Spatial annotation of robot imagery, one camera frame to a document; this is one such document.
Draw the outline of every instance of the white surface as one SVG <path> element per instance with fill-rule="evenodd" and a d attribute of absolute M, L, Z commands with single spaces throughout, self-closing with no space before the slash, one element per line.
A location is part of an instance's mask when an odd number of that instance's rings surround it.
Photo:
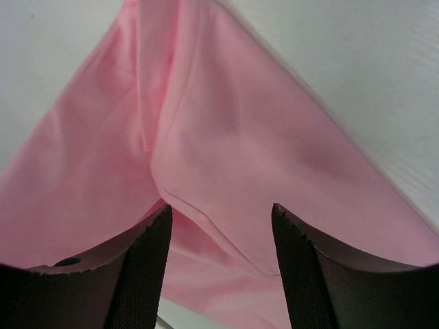
<path fill-rule="evenodd" d="M 439 228 L 439 1 L 229 3 Z M 96 45 L 120 4 L 3 1 L 0 169 Z M 214 328 L 167 302 L 160 314 L 175 329 Z"/>

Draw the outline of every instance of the garment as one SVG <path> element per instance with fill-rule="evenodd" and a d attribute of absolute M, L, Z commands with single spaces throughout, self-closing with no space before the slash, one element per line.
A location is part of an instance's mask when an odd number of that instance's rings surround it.
<path fill-rule="evenodd" d="M 162 296 L 232 328 L 289 326 L 274 202 L 372 254 L 439 259 L 439 238 L 212 1 L 124 3 L 1 174 L 0 262 L 55 264 L 165 202 Z"/>

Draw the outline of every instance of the folded fabric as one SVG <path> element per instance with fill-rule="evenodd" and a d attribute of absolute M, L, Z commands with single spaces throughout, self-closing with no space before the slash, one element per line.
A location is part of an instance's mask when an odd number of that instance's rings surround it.
<path fill-rule="evenodd" d="M 163 297 L 288 328 L 270 211 L 413 265 L 439 238 L 218 4 L 126 1 L 0 177 L 0 263 L 53 265 L 174 207 Z"/>

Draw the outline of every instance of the black object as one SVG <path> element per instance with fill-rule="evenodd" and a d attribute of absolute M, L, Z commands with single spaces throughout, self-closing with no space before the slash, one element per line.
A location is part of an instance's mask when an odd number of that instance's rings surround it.
<path fill-rule="evenodd" d="M 439 265 L 367 254 L 278 204 L 272 227 L 293 328 L 439 328 Z"/>
<path fill-rule="evenodd" d="M 0 328 L 153 329 L 171 227 L 171 208 L 164 206 L 55 267 L 0 265 Z"/>

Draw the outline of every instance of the cloth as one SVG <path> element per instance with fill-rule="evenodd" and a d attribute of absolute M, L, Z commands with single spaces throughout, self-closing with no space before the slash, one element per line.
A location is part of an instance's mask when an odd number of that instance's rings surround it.
<path fill-rule="evenodd" d="M 439 238 L 212 1 L 124 3 L 1 174 L 0 262 L 53 265 L 164 202 L 162 296 L 232 328 L 289 327 L 274 202 L 371 254 L 439 260 Z"/>

